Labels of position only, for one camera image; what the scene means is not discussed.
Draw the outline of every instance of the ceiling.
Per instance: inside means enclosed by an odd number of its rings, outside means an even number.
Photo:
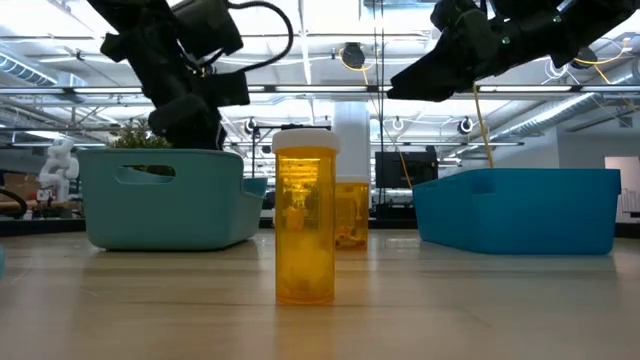
[[[177,0],[168,1],[175,4]],[[296,33],[294,46],[289,55],[274,66],[252,71],[248,82],[252,84],[287,85],[364,85],[388,84],[390,78],[430,51],[439,37],[429,21],[430,4],[393,7],[385,10],[384,19],[375,18],[370,8],[360,1],[344,0],[271,0],[291,19]],[[286,44],[286,29],[274,13],[266,9],[231,10],[231,15],[243,34],[244,48],[219,60],[217,70],[228,72],[247,63],[272,57]],[[0,53],[10,53],[46,74],[65,72],[74,74],[87,86],[137,86],[139,82],[130,66],[115,64],[100,54],[99,48],[105,32],[113,29],[84,0],[3,0],[0,12]],[[367,64],[375,62],[375,49],[383,43],[384,29],[384,79],[380,79],[383,66],[371,67],[366,72],[351,71],[332,55],[339,52],[346,42],[360,42],[367,56]],[[633,44],[640,32],[640,16],[634,17],[592,45],[598,56],[612,58],[620,53],[622,39],[631,37]],[[631,49],[620,61],[631,57]],[[498,77],[483,80],[482,84],[557,84],[583,83],[598,77],[595,70],[558,70],[550,68],[549,59],[539,59],[514,68]],[[603,71],[616,67],[612,62],[603,66]],[[0,73],[0,84],[4,86],[28,86],[11,75]],[[242,127],[249,118],[265,124],[322,123],[331,121],[334,104],[340,100],[331,96],[277,96],[252,94],[252,105],[221,109],[228,120],[225,126],[231,131],[233,141],[242,141]],[[38,104],[38,99],[18,97],[14,99],[26,105]],[[376,106],[373,100],[363,97],[375,120]],[[514,100],[508,97],[481,100],[483,114],[492,129],[511,118],[543,102],[543,98]],[[71,107],[42,105],[40,109],[69,122]],[[86,117],[86,124],[109,125],[125,123],[132,118],[145,118],[153,110],[145,106],[112,106],[91,113],[95,107],[75,107],[76,115]],[[442,103],[385,100],[385,127],[391,136],[400,132],[404,139],[420,141],[446,141],[457,135],[457,121],[465,116],[475,119],[475,103],[471,99],[455,99]],[[602,114],[586,114],[579,121],[588,121]],[[396,117],[403,127],[393,127]],[[0,118],[6,126],[11,123]],[[593,131],[608,131],[615,123],[594,126]],[[110,135],[96,137],[108,140]]]

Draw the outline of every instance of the white robot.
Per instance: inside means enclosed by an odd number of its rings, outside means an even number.
[[[56,200],[69,200],[69,180],[78,178],[80,166],[78,159],[71,156],[73,141],[57,139],[47,149],[47,162],[40,170],[38,182],[43,188],[55,187]]]

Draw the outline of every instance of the wooden table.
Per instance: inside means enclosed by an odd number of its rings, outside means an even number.
[[[215,253],[0,239],[0,359],[640,359],[639,242],[565,258],[371,238],[311,307],[275,304],[272,232]]]

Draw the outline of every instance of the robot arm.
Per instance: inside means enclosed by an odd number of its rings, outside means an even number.
[[[431,15],[440,40],[391,79],[389,98],[443,101],[547,55],[562,67],[640,8],[635,0],[573,0],[558,10],[562,2],[492,0],[496,16],[488,19],[473,0],[440,0]]]
[[[249,104],[245,72],[284,57],[293,43],[289,19],[262,1],[235,5],[228,0],[185,0],[173,7],[165,0],[89,3],[118,31],[107,34],[101,52],[115,62],[129,61],[156,107],[149,116],[151,130],[176,148],[221,150],[226,132],[217,107]],[[283,18],[289,31],[287,48],[256,66],[215,74],[211,64],[219,56],[243,47],[228,9],[250,6],[268,7]]]

